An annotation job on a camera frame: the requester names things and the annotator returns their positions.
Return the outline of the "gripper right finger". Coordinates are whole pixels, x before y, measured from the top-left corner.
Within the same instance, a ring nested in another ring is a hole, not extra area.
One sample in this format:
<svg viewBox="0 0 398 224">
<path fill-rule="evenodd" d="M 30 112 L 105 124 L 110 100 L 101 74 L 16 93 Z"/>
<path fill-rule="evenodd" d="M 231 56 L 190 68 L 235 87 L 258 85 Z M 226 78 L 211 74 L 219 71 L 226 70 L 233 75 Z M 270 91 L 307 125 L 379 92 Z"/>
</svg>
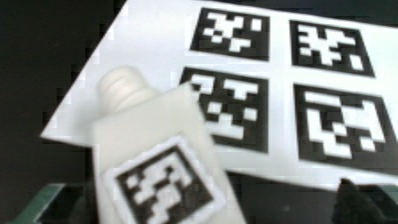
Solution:
<svg viewBox="0 0 398 224">
<path fill-rule="evenodd" d="M 341 179 L 332 224 L 398 224 L 398 185 Z"/>
</svg>

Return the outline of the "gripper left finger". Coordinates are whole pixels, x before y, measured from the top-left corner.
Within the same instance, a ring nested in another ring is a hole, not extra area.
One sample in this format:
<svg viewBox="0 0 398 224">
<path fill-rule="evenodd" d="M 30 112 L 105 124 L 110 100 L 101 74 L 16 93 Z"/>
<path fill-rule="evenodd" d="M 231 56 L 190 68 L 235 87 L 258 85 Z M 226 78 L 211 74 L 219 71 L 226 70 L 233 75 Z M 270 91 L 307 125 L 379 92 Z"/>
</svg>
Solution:
<svg viewBox="0 0 398 224">
<path fill-rule="evenodd" d="M 11 224 L 84 224 L 78 203 L 84 185 L 50 183 L 39 190 Z"/>
</svg>

